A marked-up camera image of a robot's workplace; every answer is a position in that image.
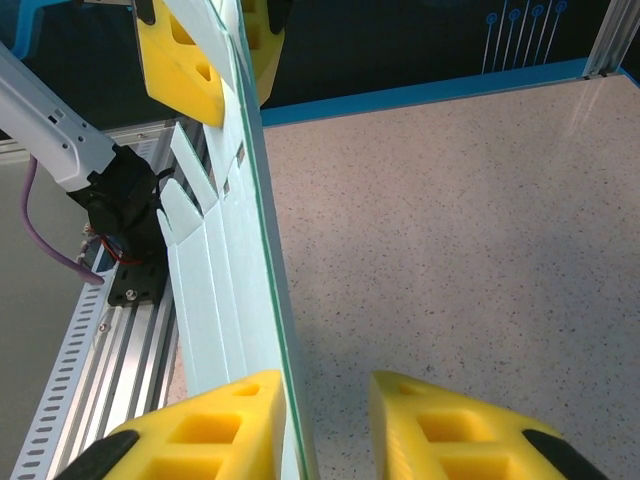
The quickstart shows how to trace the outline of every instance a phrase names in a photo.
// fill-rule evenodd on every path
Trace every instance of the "blue trim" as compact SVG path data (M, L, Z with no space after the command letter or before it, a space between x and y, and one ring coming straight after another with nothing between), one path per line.
M631 80L636 87L640 88L640 81L633 78L633 76L629 72L627 72L624 68L618 67L618 73L626 75L627 78Z
M329 98L286 107L268 108L262 111L262 123L265 127L272 127L572 80L582 76L587 60L587 58L580 58L410 87Z

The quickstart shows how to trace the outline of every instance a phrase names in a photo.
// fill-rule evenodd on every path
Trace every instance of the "red wire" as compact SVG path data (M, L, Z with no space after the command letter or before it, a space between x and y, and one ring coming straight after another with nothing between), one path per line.
M109 245L109 242L107 242L107 240L103 237L102 238L102 246L104 247L104 249L109 252L109 255L111 255L113 257L114 260L120 262L122 265L139 265L142 262L141 261L127 261L127 260L123 260L121 256L117 255L111 248L111 246Z

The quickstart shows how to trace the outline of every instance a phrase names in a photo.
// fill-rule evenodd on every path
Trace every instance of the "speckled countertop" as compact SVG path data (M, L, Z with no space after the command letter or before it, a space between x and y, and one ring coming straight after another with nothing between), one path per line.
M374 478L374 369L635 478L639 112L613 77L266 131L322 478Z

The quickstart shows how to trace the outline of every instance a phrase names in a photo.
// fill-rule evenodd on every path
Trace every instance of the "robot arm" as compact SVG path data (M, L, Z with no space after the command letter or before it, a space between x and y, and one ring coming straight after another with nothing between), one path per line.
M0 129L21 143L87 210L98 235L143 261L163 251L155 210L158 178L56 96L0 43Z

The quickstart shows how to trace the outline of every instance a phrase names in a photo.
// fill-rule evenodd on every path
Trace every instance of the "metal frame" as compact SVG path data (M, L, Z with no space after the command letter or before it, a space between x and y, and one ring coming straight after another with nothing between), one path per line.
M159 171L174 163L172 132L167 122L109 133L117 143L137 144ZM17 152L11 142L0 147ZM53 478L117 425L166 403L177 344L170 283L157 305L110 307L114 269L100 275L103 285L82 290L11 479Z
M640 26L638 0L611 0L593 44L584 76L618 70Z

